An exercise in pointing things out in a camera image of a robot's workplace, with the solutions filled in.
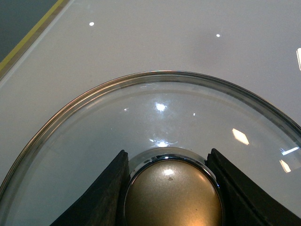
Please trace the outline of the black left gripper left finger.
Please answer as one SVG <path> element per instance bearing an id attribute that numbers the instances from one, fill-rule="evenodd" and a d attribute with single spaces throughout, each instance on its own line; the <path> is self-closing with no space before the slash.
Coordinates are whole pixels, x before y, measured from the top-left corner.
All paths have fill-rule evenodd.
<path id="1" fill-rule="evenodd" d="M 128 177 L 128 153 L 121 150 L 84 194 L 51 225 L 115 225 L 119 195 Z"/>

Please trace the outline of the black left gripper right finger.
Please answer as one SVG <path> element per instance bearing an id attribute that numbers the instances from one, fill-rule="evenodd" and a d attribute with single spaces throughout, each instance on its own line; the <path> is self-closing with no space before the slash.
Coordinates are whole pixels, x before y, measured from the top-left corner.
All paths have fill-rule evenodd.
<path id="1" fill-rule="evenodd" d="M 301 219 L 213 148 L 206 166 L 222 193 L 226 226 L 299 226 Z"/>

